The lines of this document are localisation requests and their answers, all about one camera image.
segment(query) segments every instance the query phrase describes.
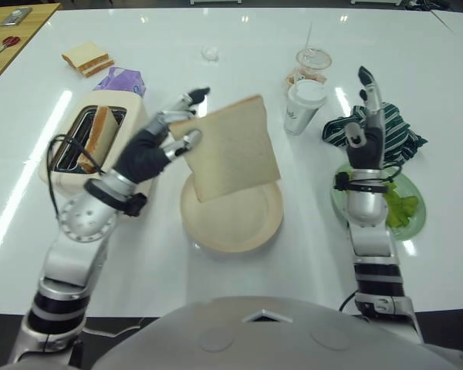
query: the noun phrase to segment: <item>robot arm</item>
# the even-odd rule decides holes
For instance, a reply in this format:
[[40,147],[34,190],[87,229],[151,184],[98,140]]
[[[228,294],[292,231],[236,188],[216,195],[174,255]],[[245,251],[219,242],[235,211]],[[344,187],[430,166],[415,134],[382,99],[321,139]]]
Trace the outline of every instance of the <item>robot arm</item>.
[[168,124],[193,117],[190,107],[208,93],[209,89],[195,90],[183,95],[169,111],[157,113],[126,145],[109,173],[87,181],[85,192],[66,202],[59,213],[59,236],[46,255],[38,291],[22,320],[10,362],[48,353],[62,356],[65,363],[76,363],[81,348],[78,337],[117,214],[138,216],[146,198],[133,195],[136,185],[156,177],[198,144],[201,133],[192,130],[160,148]]
[[353,168],[336,175],[338,190],[348,193],[345,217],[348,221],[358,291],[355,303],[363,316],[391,325],[403,323],[419,339],[411,299],[404,294],[403,278],[392,232],[386,226],[388,208],[383,193],[385,123],[380,91],[374,77],[360,67],[359,78],[365,89],[360,97],[367,108],[367,124],[345,126],[346,152]]

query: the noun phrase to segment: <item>purple bread bag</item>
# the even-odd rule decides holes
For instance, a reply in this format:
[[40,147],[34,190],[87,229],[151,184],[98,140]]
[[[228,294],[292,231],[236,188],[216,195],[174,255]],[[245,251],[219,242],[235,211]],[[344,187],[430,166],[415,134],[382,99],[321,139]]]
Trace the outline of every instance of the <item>purple bread bag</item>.
[[94,88],[95,90],[131,91],[144,96],[146,86],[139,71],[110,67],[108,76]]

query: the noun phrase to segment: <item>paper cup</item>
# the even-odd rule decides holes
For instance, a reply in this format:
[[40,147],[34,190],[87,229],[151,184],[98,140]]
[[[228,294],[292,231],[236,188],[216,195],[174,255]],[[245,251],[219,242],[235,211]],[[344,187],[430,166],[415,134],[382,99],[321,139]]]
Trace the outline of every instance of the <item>paper cup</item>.
[[286,133],[300,135],[325,102],[326,93],[320,82],[303,79],[290,87],[285,117]]

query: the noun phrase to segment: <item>green plate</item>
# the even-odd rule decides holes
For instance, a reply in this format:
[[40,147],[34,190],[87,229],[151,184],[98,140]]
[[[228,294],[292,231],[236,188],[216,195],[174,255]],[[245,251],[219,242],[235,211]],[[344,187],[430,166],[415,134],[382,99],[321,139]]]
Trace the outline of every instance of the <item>green plate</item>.
[[[350,165],[344,164],[336,173],[339,172],[350,172],[352,167]],[[383,176],[388,177],[394,172],[393,169],[387,168],[383,170]],[[413,217],[410,217],[410,223],[405,227],[392,227],[391,230],[394,234],[394,239],[397,241],[407,241],[417,235],[425,225],[425,220],[427,218],[427,211],[425,209],[425,202],[422,194],[418,191],[417,187],[402,173],[394,179],[396,184],[396,189],[394,191],[400,197],[410,197],[412,195],[418,198],[418,208]],[[331,200],[333,201],[333,207],[338,214],[343,214],[342,209],[346,203],[346,191],[338,191],[331,188]]]

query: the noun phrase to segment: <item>phone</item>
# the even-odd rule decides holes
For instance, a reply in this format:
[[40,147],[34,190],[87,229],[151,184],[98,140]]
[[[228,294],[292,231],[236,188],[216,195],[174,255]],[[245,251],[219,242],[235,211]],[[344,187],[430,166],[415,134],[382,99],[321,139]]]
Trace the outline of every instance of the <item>phone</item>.
[[28,14],[32,8],[17,8],[5,18],[0,25],[18,25]]

